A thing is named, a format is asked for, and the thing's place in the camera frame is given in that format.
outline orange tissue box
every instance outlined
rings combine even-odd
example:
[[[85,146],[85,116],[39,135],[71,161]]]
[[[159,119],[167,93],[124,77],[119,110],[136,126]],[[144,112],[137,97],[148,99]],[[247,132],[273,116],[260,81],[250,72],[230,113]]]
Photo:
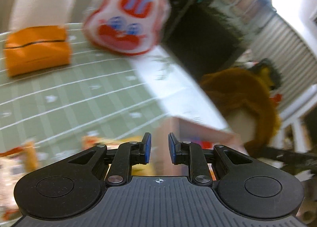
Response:
[[[9,76],[70,63],[67,32],[60,26],[29,27],[10,33],[4,47]]]

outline metal screw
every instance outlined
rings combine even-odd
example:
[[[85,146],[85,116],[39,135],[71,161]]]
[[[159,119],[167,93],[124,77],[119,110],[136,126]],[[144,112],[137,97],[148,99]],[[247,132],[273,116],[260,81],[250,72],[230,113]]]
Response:
[[[195,180],[199,183],[207,183],[211,181],[210,177],[206,175],[198,175]]]
[[[111,183],[120,183],[123,181],[123,177],[119,175],[112,175],[108,178],[108,181]]]

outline crosshair mark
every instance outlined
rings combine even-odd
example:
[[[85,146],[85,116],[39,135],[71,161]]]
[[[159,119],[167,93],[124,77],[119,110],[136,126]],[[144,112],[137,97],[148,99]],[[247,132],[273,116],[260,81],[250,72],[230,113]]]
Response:
[[[163,179],[157,179],[157,180],[155,180],[155,182],[156,182],[156,183],[159,183],[159,184],[160,184],[160,183],[163,183],[164,181],[166,181],[166,180],[163,180]]]

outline red and white plush toy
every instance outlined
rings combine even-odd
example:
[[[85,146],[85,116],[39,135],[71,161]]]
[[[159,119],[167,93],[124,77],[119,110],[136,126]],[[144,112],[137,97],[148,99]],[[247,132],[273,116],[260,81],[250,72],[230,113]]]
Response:
[[[149,52],[160,41],[168,0],[93,0],[83,32],[93,44],[124,55]]]

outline green mat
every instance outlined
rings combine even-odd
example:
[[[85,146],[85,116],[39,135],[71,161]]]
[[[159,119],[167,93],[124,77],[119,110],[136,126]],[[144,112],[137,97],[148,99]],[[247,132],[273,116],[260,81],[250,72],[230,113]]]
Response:
[[[69,66],[8,78],[0,54],[1,152],[34,137],[50,164],[79,152],[84,135],[142,136],[166,116],[129,60],[90,46],[80,27],[69,25]]]

